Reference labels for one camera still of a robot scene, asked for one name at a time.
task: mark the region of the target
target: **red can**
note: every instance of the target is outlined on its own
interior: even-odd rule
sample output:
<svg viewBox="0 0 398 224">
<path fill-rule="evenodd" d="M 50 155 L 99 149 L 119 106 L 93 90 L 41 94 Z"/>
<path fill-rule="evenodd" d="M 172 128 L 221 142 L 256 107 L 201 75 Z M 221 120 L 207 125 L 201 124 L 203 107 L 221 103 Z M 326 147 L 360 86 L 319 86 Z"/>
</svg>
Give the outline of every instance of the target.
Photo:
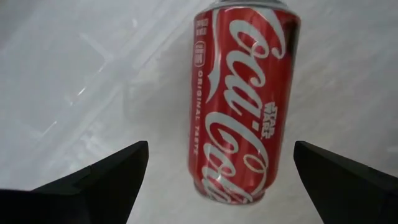
<svg viewBox="0 0 398 224">
<path fill-rule="evenodd" d="M 279 1 L 221 1 L 195 17 L 188 166 L 202 195 L 260 200 L 274 181 L 300 19 Z"/>
</svg>

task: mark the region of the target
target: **gray background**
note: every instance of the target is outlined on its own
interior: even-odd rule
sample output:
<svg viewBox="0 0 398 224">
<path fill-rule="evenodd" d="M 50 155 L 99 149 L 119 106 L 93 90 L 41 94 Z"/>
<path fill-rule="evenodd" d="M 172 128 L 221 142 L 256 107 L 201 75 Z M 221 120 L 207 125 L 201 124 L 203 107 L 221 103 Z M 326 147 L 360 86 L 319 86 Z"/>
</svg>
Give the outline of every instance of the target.
<svg viewBox="0 0 398 224">
<path fill-rule="evenodd" d="M 130 223 L 312 224 L 296 140 L 398 176 L 398 2 L 286 0 L 302 30 L 279 176 L 253 206 L 201 198 L 186 166 L 191 21 L 210 2 L 0 0 L 0 187 L 146 139 Z"/>
</svg>

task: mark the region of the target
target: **coca-cola logo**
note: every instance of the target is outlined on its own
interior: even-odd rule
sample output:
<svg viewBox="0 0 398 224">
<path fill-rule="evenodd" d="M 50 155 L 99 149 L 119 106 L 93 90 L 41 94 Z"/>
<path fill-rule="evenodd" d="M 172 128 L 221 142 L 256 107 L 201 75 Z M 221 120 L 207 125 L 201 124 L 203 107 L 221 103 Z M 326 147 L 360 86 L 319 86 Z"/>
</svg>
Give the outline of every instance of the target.
<svg viewBox="0 0 398 224">
<path fill-rule="evenodd" d="M 285 55 L 285 37 L 282 26 L 273 10 L 252 10 L 255 13 L 258 13 L 261 18 L 263 18 L 264 23 L 269 24 L 273 28 L 274 33 L 279 39 L 281 47 L 280 49 L 273 47 L 270 51 L 268 41 L 255 26 L 245 20 L 232 20 L 229 23 L 229 33 L 233 37 L 233 40 L 243 50 L 234 49 L 226 52 L 226 56 L 223 58 L 223 60 L 226 60 L 230 74 L 226 75 L 224 80 L 221 80 L 221 56 L 217 34 L 218 14 L 220 10 L 214 10 L 212 18 L 212 30 L 213 40 L 215 43 L 215 61 L 213 63 L 213 69 L 208 76 L 210 81 L 210 91 L 206 102 L 208 103 L 212 99 L 219 87 L 220 82 L 224 81 L 226 89 L 223 91 L 223 96 L 228 106 L 240 116 L 243 116 L 243 112 L 245 112 L 243 110 L 246 110 L 246 112 L 251 113 L 260 119 L 263 102 L 253 87 L 264 87 L 266 84 L 266 74 L 264 73 L 262 67 L 258 64 L 257 59 L 267 58 L 270 52 L 275 58 L 282 59 Z M 239 34 L 250 36 L 253 40 L 255 40 L 255 43 L 253 45 L 246 45 L 245 42 L 240 38 Z M 245 66 L 250 68 L 256 74 L 256 76 L 251 77 L 248 82 L 245 82 L 242 77 L 246 74 L 239 73 L 234 68 L 235 62 L 245 64 Z M 246 96 L 242 97 L 237 93 L 236 90 L 244 92 Z M 224 129 L 211 129 L 210 127 L 214 124 L 220 124 L 223 127 L 226 127 L 228 130 L 237 133 L 240 138 L 240 143 L 245 141 L 245 144 L 247 143 L 255 147 L 257 153 L 243 155 L 243 162 L 246 165 L 246 168 L 262 175 L 261 181 L 253 191 L 246 192 L 230 181 L 230 178 L 236 175 L 237 170 L 227 155 L 238 153 L 240 150 L 239 144 L 236 139 L 236 134 L 234 137 L 233 134 L 225 131 Z M 219 111 L 206 114 L 205 128 L 208 136 L 211 139 L 211 142 L 203 145 L 203 152 L 211 166 L 202 167 L 202 184 L 210 197 L 225 203 L 230 203 L 232 199 L 240 203 L 248 203 L 253 201 L 253 196 L 260 193 L 264 189 L 264 185 L 267 180 L 267 165 L 269 158 L 267 150 L 262 141 L 250 129 L 258 129 L 258 125 L 259 124 L 257 122 L 253 121 L 252 127 L 247 127 L 232 116 Z"/>
</svg>

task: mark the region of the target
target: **white table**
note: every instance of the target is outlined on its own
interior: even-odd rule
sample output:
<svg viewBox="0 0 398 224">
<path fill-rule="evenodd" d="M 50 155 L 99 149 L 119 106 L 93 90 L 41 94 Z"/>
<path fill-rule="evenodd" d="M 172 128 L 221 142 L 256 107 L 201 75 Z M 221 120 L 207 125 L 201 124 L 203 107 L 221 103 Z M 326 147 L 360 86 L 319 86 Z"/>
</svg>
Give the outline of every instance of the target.
<svg viewBox="0 0 398 224">
<path fill-rule="evenodd" d="M 143 139 L 130 223 L 313 224 L 296 140 L 398 176 L 398 2 L 287 0 L 303 26 L 279 176 L 253 206 L 201 198 L 186 165 L 191 21 L 210 2 L 0 0 L 0 187 L 36 188 Z"/>
</svg>

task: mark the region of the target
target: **soda can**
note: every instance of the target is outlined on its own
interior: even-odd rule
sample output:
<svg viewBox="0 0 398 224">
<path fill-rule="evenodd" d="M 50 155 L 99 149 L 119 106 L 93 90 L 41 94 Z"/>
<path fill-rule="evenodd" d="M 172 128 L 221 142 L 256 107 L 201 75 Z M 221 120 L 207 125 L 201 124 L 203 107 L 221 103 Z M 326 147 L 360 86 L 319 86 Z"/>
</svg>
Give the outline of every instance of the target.
<svg viewBox="0 0 398 224">
<path fill-rule="evenodd" d="M 189 171 L 212 200 L 257 202 L 277 175 L 300 18 L 276 0 L 230 0 L 194 26 Z"/>
</svg>

